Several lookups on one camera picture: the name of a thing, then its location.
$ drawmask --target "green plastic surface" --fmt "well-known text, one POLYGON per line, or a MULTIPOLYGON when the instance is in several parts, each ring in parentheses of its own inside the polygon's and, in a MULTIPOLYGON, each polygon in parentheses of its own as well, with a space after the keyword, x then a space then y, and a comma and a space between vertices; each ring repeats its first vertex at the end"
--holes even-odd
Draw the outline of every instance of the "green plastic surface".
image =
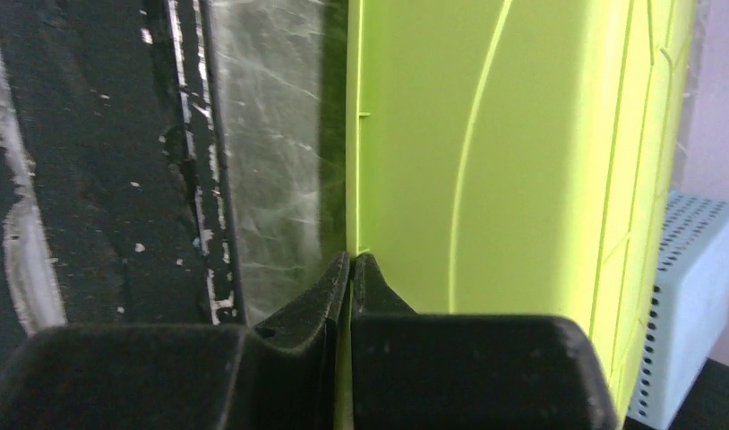
POLYGON ((421 313, 570 317, 625 415, 695 5, 351 2, 350 251, 421 313))

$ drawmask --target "peeling white paint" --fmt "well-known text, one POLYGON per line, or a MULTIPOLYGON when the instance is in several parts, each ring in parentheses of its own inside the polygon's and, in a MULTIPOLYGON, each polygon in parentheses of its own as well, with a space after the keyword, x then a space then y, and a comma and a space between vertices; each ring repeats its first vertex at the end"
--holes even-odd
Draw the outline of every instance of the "peeling white paint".
POLYGON ((206 271, 206 291, 209 296, 211 323, 217 325, 219 324, 219 318, 217 317, 219 307, 217 306, 217 295, 214 293, 214 271, 212 269, 206 271))
POLYGON ((195 203, 196 203, 196 222, 198 222, 199 226, 199 232, 200 232, 200 243, 201 243, 201 252, 203 255, 209 255, 209 240, 212 238, 211 230, 206 229, 206 217, 203 214, 203 191, 201 190, 200 186, 196 186, 196 195, 195 195, 195 203))
POLYGON ((196 105, 195 103, 193 103, 193 107, 196 108, 196 110, 198 110, 201 113, 201 115, 203 115, 206 119, 208 119, 209 124, 211 124, 211 110, 209 108, 200 107, 200 106, 196 105))
POLYGON ((217 309, 231 308, 231 307, 233 307, 234 303, 235 303, 235 298, 233 297, 232 291, 230 291, 230 296, 227 297, 226 299, 214 301, 214 304, 216 305, 217 309))
POLYGON ((153 37, 150 35, 149 29, 141 28, 141 39, 143 40, 143 43, 145 43, 146 45, 153 44, 153 37))
MULTIPOLYGON (((172 40, 175 42, 175 65, 177 69, 177 83, 180 89, 187 88, 185 81, 184 53, 183 53, 183 30, 180 27, 180 15, 177 13, 177 0, 168 0, 169 24, 172 29, 172 40)), ((188 94, 180 91, 180 101, 183 105, 183 120, 186 124, 191 122, 191 109, 188 108, 188 94)))
POLYGON ((230 264, 230 246, 225 241, 222 241, 222 261, 230 264))
POLYGON ((219 195, 219 193, 215 193, 214 197, 217 198, 219 228, 221 228, 222 231, 227 231, 227 221, 225 220, 225 201, 222 199, 222 196, 219 195))
POLYGON ((31 335, 66 324, 66 314, 32 184, 34 162, 22 143, 5 76, 0 55, 0 148, 20 197, 4 220, 5 275, 20 324, 31 335))
POLYGON ((209 145, 209 169, 211 169, 211 179, 219 184, 219 165, 217 164, 217 145, 215 143, 209 145))
POLYGON ((188 130, 185 132, 185 141, 188 145, 188 157, 191 159, 196 159, 196 146, 193 143, 193 132, 188 130))
MULTIPOLYGON (((201 76, 202 88, 203 88, 203 101, 206 102, 207 109, 211 112, 211 100, 209 94, 209 77, 206 74, 206 49, 204 48, 203 41, 203 25, 201 15, 201 2, 193 0, 193 14, 196 17, 196 37, 198 38, 199 50, 199 75, 201 76)), ((209 129, 214 130, 211 122, 211 115, 209 118, 209 129)))

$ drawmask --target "perforated metal panel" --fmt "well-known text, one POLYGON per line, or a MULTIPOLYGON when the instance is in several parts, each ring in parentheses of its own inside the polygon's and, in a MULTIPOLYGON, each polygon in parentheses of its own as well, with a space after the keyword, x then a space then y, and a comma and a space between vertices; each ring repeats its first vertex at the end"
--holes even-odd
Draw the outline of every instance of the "perforated metal panel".
POLYGON ((729 202, 672 193, 629 417, 665 430, 727 321, 729 202))

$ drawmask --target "white wall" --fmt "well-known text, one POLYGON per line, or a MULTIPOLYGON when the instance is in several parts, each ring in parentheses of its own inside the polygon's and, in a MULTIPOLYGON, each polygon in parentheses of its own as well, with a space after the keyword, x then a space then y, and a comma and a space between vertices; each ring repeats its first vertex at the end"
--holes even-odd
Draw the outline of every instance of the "white wall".
MULTIPOLYGON (((729 0, 712 0, 681 191, 729 201, 729 0)), ((729 325, 712 358, 729 365, 729 325)))

